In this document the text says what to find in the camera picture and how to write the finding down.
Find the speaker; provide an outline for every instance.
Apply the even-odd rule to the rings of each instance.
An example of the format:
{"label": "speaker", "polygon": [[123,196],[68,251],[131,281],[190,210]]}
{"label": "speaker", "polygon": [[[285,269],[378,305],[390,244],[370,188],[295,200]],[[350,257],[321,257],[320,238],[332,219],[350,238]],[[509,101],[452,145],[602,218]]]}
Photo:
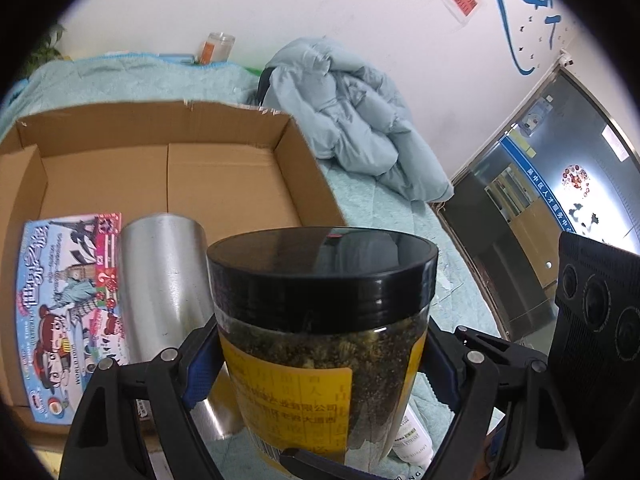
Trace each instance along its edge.
{"label": "speaker", "polygon": [[637,416],[640,257],[568,232],[559,256],[548,366],[588,464]]}

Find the green object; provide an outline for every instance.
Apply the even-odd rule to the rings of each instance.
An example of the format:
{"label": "green object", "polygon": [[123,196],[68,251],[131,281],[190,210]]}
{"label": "green object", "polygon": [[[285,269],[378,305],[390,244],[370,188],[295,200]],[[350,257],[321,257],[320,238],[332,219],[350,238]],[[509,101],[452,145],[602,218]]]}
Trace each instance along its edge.
{"label": "green object", "polygon": [[245,66],[244,69],[253,75],[257,75],[258,77],[260,77],[260,74],[262,74],[261,68],[250,68],[248,66]]}
{"label": "green object", "polygon": [[64,27],[56,23],[46,34],[38,41],[34,50],[31,51],[29,57],[20,69],[19,78],[28,78],[37,69],[49,61],[62,59],[62,54],[55,48],[55,44],[62,37]]}

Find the bed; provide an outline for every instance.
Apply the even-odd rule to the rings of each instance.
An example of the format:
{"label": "bed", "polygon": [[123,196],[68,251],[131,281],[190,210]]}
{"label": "bed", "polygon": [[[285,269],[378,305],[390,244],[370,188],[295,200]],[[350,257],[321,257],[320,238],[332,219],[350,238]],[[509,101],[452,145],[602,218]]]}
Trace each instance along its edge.
{"label": "bed", "polygon": [[[21,82],[0,113],[0,140],[21,116],[54,108],[97,102],[151,100],[205,100],[252,105],[258,77],[233,63],[185,66],[149,54],[125,54],[71,61],[53,61]],[[443,330],[466,325],[494,335],[498,329],[476,282],[435,213],[424,202],[409,202],[375,178],[348,173],[334,160],[319,160],[340,209],[350,226],[374,227],[415,234],[439,249],[436,291],[431,315]],[[420,413],[435,447],[442,442],[452,420],[448,407],[437,401],[423,374],[416,379],[411,404]],[[500,414],[495,413],[494,424]],[[233,460],[245,453],[246,436],[208,443],[226,478],[261,474],[261,461]],[[407,475],[408,466],[388,459],[379,474]]]}

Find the stainless steel cup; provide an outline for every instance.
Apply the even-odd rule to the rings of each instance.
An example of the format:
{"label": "stainless steel cup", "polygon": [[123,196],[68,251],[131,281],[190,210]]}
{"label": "stainless steel cup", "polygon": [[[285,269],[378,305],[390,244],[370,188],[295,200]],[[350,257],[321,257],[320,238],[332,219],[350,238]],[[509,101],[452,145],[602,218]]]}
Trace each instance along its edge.
{"label": "stainless steel cup", "polygon": [[[196,221],[160,213],[128,224],[118,244],[118,288],[130,362],[149,361],[178,348],[213,316],[207,239]],[[218,383],[229,381],[226,367]],[[235,399],[199,402],[191,416],[203,439],[218,440],[242,427]]]}

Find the plastic jar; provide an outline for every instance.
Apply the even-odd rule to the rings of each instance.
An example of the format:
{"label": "plastic jar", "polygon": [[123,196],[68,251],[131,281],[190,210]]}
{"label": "plastic jar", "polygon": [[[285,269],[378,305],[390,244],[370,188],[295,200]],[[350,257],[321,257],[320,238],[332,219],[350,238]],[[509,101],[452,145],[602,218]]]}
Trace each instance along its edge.
{"label": "plastic jar", "polygon": [[212,32],[202,47],[200,63],[209,64],[229,59],[236,37],[224,32]]}
{"label": "plastic jar", "polygon": [[370,471],[414,384],[437,247],[413,235],[301,227],[207,251],[223,352],[252,440]]}

